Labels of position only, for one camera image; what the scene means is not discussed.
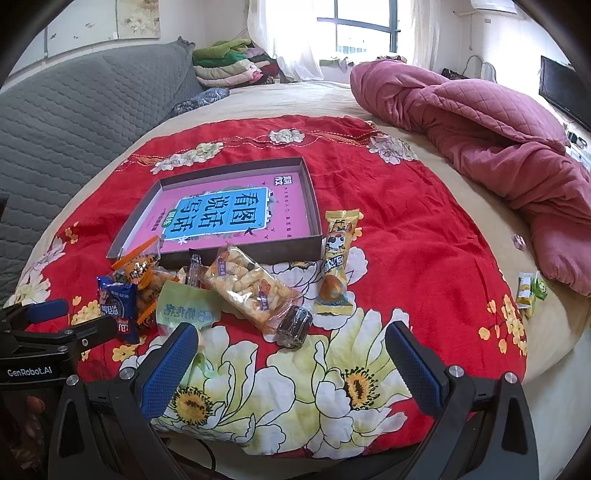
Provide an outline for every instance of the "flower center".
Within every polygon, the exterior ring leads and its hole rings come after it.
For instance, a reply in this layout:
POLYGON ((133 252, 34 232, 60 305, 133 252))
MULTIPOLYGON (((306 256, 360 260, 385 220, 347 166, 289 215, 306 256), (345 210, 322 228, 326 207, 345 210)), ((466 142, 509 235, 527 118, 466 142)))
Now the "flower center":
POLYGON ((378 388, 373 375, 370 375, 365 368, 355 367, 353 370, 345 370, 343 375, 345 391, 351 399, 351 407, 354 410, 368 410, 378 398, 375 394, 378 388))
POLYGON ((213 403, 203 391, 187 387, 176 391, 171 406, 187 425, 199 427, 212 414, 213 403))

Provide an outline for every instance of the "air conditioner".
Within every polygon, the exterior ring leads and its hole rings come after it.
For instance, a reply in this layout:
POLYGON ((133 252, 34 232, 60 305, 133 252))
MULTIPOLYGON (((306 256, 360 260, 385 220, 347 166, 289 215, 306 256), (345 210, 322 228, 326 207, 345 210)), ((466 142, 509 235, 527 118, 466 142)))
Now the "air conditioner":
POLYGON ((483 14, 519 17, 519 10, 512 0, 472 0, 472 6, 483 14))

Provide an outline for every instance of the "blue gripper pad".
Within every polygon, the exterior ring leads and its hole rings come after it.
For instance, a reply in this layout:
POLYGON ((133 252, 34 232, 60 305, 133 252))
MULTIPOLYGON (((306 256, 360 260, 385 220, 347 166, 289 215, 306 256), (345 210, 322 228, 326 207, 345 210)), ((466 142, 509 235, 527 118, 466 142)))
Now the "blue gripper pad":
POLYGON ((136 371, 134 397, 148 421, 164 413, 197 354, 197 329, 181 323, 164 345, 150 352, 136 371))
POLYGON ((423 347, 403 322, 386 330, 386 350, 424 415, 437 418, 449 393, 445 364, 430 348, 423 347))
POLYGON ((26 317, 31 323, 42 323, 68 314, 68 302, 64 299, 32 304, 27 307, 26 317))

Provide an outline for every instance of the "green blanket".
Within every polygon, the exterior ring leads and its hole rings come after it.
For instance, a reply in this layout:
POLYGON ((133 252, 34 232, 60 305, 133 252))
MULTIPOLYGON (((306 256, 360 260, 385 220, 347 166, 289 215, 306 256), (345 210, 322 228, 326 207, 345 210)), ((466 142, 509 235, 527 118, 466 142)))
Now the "green blanket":
POLYGON ((250 38, 237 38, 236 40, 222 40, 215 42, 211 47, 198 48, 193 50, 193 61, 203 59, 222 59, 228 53, 243 53, 246 46, 250 44, 250 38))
POLYGON ((200 67, 212 68, 212 67, 227 67, 237 61, 244 60, 246 57, 240 53, 229 52, 222 59, 202 59, 196 60, 193 57, 193 65, 199 65, 200 67))

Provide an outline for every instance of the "blue patterned cloth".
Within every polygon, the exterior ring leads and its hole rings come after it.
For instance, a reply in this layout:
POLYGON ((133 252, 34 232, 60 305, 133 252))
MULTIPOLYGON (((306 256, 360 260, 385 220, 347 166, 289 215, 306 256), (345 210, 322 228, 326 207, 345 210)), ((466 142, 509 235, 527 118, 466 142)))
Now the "blue patterned cloth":
POLYGON ((230 90, 227 88, 210 88, 202 93, 199 93, 199 95, 196 95, 189 100, 176 104, 173 107, 172 116, 177 116, 181 113, 190 112, 191 110, 195 110, 200 106, 209 105, 210 103, 217 102, 222 98, 226 98, 228 95, 230 95, 230 90))

